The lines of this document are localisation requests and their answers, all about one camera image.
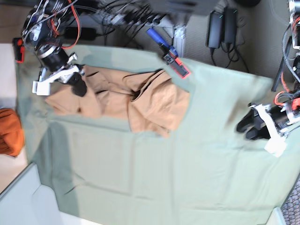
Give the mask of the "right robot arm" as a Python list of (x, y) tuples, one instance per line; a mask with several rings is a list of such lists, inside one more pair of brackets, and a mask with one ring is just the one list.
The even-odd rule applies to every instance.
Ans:
[(41, 0), (23, 25), (23, 46), (33, 52), (41, 64), (38, 79), (32, 85), (32, 93), (38, 96), (49, 96), (54, 82), (70, 85), (77, 96), (83, 97), (87, 93), (82, 79), (83, 66), (73, 64), (77, 60), (75, 53), (66, 53), (75, 44), (64, 46), (60, 39), (61, 24), (69, 15), (73, 15), (77, 23), (77, 37), (81, 35), (82, 26), (75, 3), (74, 0)]

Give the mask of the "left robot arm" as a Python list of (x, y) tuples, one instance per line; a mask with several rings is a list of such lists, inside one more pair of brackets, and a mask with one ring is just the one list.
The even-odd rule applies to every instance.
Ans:
[(274, 105), (249, 104), (249, 112), (236, 130), (249, 140), (287, 138), (289, 127), (300, 126), (300, 2), (288, 1), (289, 24), (282, 38), (283, 57), (271, 87), (283, 90), (273, 99)]

